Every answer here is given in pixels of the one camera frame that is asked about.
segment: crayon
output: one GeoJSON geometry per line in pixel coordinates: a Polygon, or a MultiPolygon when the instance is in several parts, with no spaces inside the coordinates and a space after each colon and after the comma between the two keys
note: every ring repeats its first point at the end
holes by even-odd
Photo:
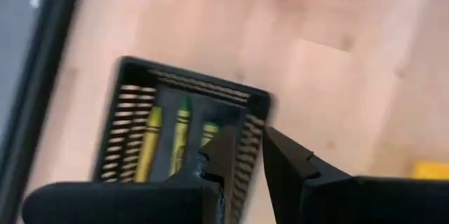
{"type": "Polygon", "coordinates": [[[146,182],[156,152],[157,138],[162,125],[162,108],[153,107],[147,122],[147,132],[143,138],[142,149],[140,150],[135,182],[146,182]]]}
{"type": "Polygon", "coordinates": [[[213,122],[206,122],[203,126],[203,138],[201,139],[201,146],[203,147],[206,143],[213,139],[215,134],[218,132],[218,125],[213,122]]]}
{"type": "Polygon", "coordinates": [[[182,101],[181,108],[177,111],[175,139],[170,163],[170,176],[178,172],[185,162],[185,150],[189,133],[190,99],[182,101]]]}

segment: black plastic basket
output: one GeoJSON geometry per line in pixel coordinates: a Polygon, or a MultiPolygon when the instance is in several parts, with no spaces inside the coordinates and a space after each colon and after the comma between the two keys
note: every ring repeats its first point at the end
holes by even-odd
{"type": "MultiPolygon", "coordinates": [[[[175,106],[176,100],[170,100],[170,98],[176,96],[173,93],[176,94],[178,91],[195,95],[195,98],[199,100],[199,106],[203,107],[203,112],[223,110],[221,105],[226,105],[228,111],[235,111],[227,117],[227,123],[234,123],[240,132],[236,139],[231,203],[231,211],[238,218],[257,159],[262,128],[269,114],[271,98],[265,91],[215,77],[133,57],[124,57],[120,63],[93,180],[133,182],[150,110],[153,104],[158,102],[157,100],[160,100],[159,102],[163,100],[165,107],[170,106],[171,103],[175,106]],[[219,105],[207,107],[207,102],[202,98],[214,100],[219,105]]],[[[200,133],[198,130],[189,132],[189,140],[199,139],[200,133]]],[[[162,138],[167,141],[166,139],[170,137],[161,136],[162,138]]],[[[192,145],[194,147],[187,147],[187,159],[198,152],[199,143],[192,143],[192,145]]],[[[162,151],[162,147],[158,147],[157,152],[162,151]]],[[[157,157],[154,165],[166,167],[167,158],[161,157],[158,160],[157,157]]],[[[161,173],[163,172],[155,173],[150,182],[163,180],[164,176],[161,173]]]]}

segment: wooden floor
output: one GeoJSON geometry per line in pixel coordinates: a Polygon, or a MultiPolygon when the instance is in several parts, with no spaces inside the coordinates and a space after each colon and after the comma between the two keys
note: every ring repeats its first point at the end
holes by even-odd
{"type": "MultiPolygon", "coordinates": [[[[448,0],[79,0],[29,191],[88,180],[120,55],[276,96],[271,124],[352,174],[449,161],[448,0]]],[[[274,223],[260,167],[245,223],[274,223]]]]}

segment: yellow object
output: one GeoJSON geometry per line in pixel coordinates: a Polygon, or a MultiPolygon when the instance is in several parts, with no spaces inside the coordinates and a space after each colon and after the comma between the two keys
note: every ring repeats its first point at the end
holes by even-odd
{"type": "Polygon", "coordinates": [[[417,162],[413,166],[413,178],[449,180],[449,164],[417,162]]]}
{"type": "Polygon", "coordinates": [[[146,182],[151,169],[154,153],[156,152],[157,137],[162,125],[162,108],[153,107],[148,117],[147,132],[143,138],[142,149],[140,150],[138,169],[135,173],[135,182],[146,182]]]}
{"type": "Polygon", "coordinates": [[[189,133],[189,118],[189,100],[186,98],[183,100],[181,108],[177,111],[175,139],[173,141],[169,176],[177,173],[184,165],[185,150],[189,133]]]}
{"type": "Polygon", "coordinates": [[[203,138],[201,139],[201,146],[204,146],[206,143],[210,142],[215,134],[218,132],[219,128],[216,124],[212,122],[207,122],[203,126],[203,138]]]}

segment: black plastic tray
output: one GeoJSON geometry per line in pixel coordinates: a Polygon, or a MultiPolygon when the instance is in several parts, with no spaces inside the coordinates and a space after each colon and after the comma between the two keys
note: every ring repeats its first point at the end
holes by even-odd
{"type": "Polygon", "coordinates": [[[239,216],[259,152],[262,128],[269,115],[270,95],[155,62],[133,57],[121,60],[93,180],[133,182],[146,118],[153,105],[163,108],[163,126],[149,182],[167,179],[176,112],[186,95],[192,101],[192,118],[183,169],[193,169],[195,165],[193,157],[200,148],[205,121],[212,118],[221,126],[232,125],[239,130],[231,206],[239,216]]]}

